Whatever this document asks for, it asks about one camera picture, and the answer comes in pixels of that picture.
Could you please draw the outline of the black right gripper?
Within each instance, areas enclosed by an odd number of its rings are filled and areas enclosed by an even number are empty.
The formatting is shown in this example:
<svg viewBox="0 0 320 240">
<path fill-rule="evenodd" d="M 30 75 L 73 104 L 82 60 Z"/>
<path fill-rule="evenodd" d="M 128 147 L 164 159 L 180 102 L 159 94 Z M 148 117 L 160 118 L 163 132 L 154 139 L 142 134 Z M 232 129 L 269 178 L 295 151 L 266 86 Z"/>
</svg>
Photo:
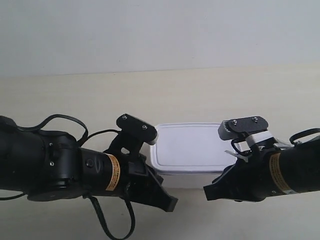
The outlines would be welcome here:
<svg viewBox="0 0 320 240">
<path fill-rule="evenodd" d="M 203 187 L 208 201 L 228 199 L 236 202 L 261 202 L 275 196 L 275 187 L 268 172 L 268 158 L 275 148 L 263 148 L 249 162 L 238 159 L 226 167 L 222 175 Z"/>
</svg>

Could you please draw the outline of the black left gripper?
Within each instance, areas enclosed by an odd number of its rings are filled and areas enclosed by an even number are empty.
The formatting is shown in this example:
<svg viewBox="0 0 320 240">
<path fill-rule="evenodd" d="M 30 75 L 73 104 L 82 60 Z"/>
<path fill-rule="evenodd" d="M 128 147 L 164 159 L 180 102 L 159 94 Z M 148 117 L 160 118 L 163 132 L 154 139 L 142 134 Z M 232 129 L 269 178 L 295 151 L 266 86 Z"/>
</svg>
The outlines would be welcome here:
<svg viewBox="0 0 320 240">
<path fill-rule="evenodd" d="M 104 152 L 115 156 L 121 165 L 122 198 L 165 212 L 173 212 L 178 199 L 162 186 L 163 178 L 147 165 L 140 153 L 145 142 L 120 130 Z"/>
</svg>

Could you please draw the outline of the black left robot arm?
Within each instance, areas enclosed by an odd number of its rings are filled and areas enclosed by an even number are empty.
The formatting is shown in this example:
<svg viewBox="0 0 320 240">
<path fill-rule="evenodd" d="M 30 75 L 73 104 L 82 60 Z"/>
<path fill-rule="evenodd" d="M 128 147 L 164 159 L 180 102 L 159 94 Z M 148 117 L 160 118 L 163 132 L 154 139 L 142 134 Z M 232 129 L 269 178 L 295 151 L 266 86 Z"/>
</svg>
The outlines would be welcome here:
<svg viewBox="0 0 320 240">
<path fill-rule="evenodd" d="M 108 149 L 96 151 L 84 148 L 87 132 L 76 139 L 65 131 L 43 130 L 43 124 L 18 126 L 2 116 L 1 189 L 22 192 L 35 202 L 119 197 L 172 212 L 178 200 L 165 191 L 163 179 L 140 152 L 143 144 L 156 143 L 157 130 L 127 113 L 116 124 Z"/>
</svg>

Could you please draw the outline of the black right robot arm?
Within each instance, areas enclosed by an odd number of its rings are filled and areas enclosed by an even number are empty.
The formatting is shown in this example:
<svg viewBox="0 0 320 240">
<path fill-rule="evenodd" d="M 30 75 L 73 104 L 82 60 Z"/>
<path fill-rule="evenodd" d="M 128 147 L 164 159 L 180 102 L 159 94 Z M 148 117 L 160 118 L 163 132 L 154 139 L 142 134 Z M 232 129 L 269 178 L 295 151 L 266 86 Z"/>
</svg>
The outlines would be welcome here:
<svg viewBox="0 0 320 240">
<path fill-rule="evenodd" d="M 261 202 L 269 197 L 319 189 L 319 140 L 283 150 L 275 147 L 255 149 L 247 162 L 238 159 L 203 188 L 208 201 L 228 199 L 236 202 Z"/>
</svg>

